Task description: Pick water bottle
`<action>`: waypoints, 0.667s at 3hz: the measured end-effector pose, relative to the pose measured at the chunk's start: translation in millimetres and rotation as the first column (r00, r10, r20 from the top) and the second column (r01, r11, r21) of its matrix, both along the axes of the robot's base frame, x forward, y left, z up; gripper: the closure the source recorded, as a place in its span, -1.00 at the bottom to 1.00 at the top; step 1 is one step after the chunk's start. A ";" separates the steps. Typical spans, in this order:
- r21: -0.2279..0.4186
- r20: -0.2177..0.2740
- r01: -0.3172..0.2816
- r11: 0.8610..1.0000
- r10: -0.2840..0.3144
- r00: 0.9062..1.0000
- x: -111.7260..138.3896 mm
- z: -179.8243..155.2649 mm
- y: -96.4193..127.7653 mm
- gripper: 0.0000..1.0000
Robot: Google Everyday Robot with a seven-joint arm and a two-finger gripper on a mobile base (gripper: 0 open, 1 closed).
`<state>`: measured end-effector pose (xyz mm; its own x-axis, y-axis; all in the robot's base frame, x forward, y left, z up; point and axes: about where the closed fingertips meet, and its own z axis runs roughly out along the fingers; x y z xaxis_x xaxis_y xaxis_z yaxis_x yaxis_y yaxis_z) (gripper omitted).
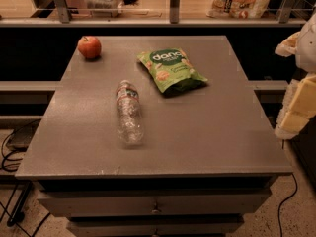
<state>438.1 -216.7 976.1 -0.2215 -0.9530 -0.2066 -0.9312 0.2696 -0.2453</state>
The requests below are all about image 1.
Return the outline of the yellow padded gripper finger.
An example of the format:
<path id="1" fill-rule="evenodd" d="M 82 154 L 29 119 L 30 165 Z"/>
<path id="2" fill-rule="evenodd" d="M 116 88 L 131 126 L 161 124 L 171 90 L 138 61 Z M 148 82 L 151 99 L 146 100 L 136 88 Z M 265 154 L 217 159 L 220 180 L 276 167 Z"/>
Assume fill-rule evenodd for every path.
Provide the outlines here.
<path id="1" fill-rule="evenodd" d="M 316 116 L 316 74 L 299 81 L 289 110 L 299 116 L 298 133 Z"/>

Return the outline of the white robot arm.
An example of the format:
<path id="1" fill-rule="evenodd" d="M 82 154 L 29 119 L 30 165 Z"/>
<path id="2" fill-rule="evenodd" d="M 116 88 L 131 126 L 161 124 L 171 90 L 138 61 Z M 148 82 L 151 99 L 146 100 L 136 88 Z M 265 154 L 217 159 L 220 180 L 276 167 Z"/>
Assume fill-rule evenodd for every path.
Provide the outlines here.
<path id="1" fill-rule="evenodd" d="M 280 43 L 275 54 L 294 55 L 296 66 L 307 73 L 303 79 L 290 81 L 276 119 L 275 135 L 289 140 L 316 116 L 316 15 Z"/>

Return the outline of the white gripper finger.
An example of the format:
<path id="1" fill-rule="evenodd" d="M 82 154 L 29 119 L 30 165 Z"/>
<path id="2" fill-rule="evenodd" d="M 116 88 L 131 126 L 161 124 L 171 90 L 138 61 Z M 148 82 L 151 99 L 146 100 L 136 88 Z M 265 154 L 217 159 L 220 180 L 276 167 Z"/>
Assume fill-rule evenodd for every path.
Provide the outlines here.
<path id="1" fill-rule="evenodd" d="M 298 80 L 292 79 L 287 85 L 275 127 L 275 135 L 279 139 L 288 140 L 298 134 L 299 116 L 289 110 L 289 105 L 293 100 L 298 87 Z"/>

